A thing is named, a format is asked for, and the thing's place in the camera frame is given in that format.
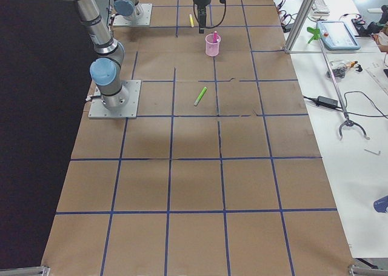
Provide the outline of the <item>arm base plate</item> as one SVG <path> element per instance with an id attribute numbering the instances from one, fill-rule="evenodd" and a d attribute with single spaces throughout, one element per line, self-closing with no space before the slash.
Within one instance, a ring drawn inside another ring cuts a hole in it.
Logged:
<path id="1" fill-rule="evenodd" d="M 130 3 L 115 4 L 116 15 L 114 27 L 149 27 L 152 14 L 152 4 Z"/>
<path id="2" fill-rule="evenodd" d="M 96 86 L 90 100 L 90 119 L 136 119 L 138 113 L 141 80 L 122 80 L 121 91 L 114 96 L 104 96 Z"/>

